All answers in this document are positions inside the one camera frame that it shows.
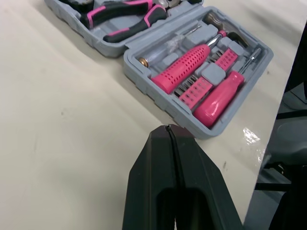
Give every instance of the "pink ratcheting screwdriver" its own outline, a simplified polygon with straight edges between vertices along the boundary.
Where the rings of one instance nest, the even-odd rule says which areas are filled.
[[[170,94],[184,79],[190,76],[208,57],[211,48],[226,36],[225,31],[219,31],[207,44],[196,46],[185,53],[162,73],[152,78],[152,81],[164,92]]]
[[[194,111],[194,116],[207,127],[212,127],[227,105],[231,102],[237,92],[239,85],[244,81],[242,73],[260,54],[258,48],[240,69],[239,72],[232,71],[229,76],[220,83],[204,102]]]

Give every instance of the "screwdriver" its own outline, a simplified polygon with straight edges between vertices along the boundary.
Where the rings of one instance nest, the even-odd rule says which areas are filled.
[[[152,66],[157,60],[166,57],[170,53],[173,53],[181,44],[181,42],[189,36],[191,33],[195,32],[201,28],[201,25],[198,25],[196,28],[184,33],[179,34],[173,39],[165,42],[158,50],[153,50],[148,55],[139,58],[139,62],[142,63],[145,67]]]
[[[184,79],[190,76],[208,57],[211,48],[226,36],[225,31],[219,31],[207,44],[202,44],[190,49],[177,59],[166,70],[152,78],[152,81],[164,92],[170,94]]]
[[[231,71],[229,76],[209,94],[198,108],[196,108],[193,114],[200,122],[208,128],[212,127],[220,114],[233,99],[239,85],[243,83],[244,76],[242,74],[250,64],[255,61],[260,53],[261,49],[256,49],[239,72]]]

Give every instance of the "pink screwdriver handle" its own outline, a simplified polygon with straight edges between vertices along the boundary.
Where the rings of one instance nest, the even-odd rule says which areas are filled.
[[[220,83],[194,111],[194,116],[210,128],[231,102],[243,81],[242,74],[232,71],[229,77]]]
[[[207,45],[196,46],[152,80],[164,92],[170,94],[206,60],[209,54],[210,48]]]

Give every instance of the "tool kit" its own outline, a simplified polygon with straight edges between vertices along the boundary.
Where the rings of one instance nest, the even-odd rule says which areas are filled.
[[[273,58],[272,50],[200,0],[45,0],[196,138],[222,133]]]

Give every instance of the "metal shaft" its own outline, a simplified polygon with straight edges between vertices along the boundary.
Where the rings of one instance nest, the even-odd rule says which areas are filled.
[[[248,58],[248,61],[245,62],[245,64],[242,66],[242,68],[239,70],[239,73],[244,73],[246,69],[249,67],[251,63],[258,57],[258,55],[261,53],[261,49],[258,48],[256,51]]]
[[[218,34],[217,36],[215,36],[212,40],[210,40],[207,43],[207,46],[209,46],[210,49],[212,49],[219,41],[220,39],[223,37],[223,35]]]

